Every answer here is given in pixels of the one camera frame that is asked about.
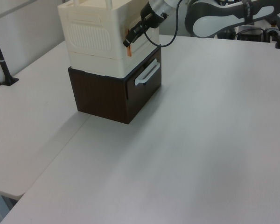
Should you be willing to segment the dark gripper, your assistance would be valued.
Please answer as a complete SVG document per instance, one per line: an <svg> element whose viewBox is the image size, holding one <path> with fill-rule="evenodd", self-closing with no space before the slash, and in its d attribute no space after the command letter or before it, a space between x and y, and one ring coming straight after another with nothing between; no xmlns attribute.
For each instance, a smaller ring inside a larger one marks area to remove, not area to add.
<svg viewBox="0 0 280 224"><path fill-rule="evenodd" d="M149 2L141 10L140 16L141 21L128 30L125 40L123 41L123 45L126 48L142 36L146 29L158 28L159 25L166 19L166 13L158 8L153 9Z"/></svg>

